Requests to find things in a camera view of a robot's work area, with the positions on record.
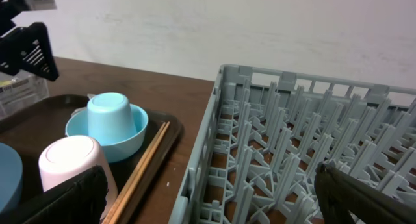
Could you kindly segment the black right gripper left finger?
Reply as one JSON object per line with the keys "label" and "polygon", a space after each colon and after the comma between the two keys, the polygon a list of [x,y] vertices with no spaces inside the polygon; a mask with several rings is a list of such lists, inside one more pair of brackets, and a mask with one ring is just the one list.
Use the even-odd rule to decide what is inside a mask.
{"label": "black right gripper left finger", "polygon": [[108,182],[101,166],[64,181],[1,214],[7,223],[99,223],[107,204]]}

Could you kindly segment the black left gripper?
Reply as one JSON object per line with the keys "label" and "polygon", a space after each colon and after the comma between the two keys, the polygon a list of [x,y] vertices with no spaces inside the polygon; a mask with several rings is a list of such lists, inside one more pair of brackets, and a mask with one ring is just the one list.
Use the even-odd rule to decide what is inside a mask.
{"label": "black left gripper", "polygon": [[[18,14],[29,10],[25,0],[1,0],[1,34],[13,29]],[[17,27],[1,38],[1,72],[15,76],[21,70],[55,81],[59,71],[45,24]]]}

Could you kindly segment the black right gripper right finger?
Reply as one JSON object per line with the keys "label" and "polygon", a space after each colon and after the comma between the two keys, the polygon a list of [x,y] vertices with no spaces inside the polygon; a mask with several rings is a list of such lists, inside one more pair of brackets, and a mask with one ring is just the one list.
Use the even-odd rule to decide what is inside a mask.
{"label": "black right gripper right finger", "polygon": [[354,222],[354,214],[365,223],[415,224],[415,209],[320,162],[314,189],[325,224]]}

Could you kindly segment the dark blue plate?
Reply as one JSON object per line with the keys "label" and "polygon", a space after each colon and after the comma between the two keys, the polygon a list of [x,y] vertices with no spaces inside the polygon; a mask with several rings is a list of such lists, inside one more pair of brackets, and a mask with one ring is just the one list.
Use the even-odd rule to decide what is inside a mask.
{"label": "dark blue plate", "polygon": [[1,143],[1,213],[16,208],[23,185],[23,163],[20,155]]}

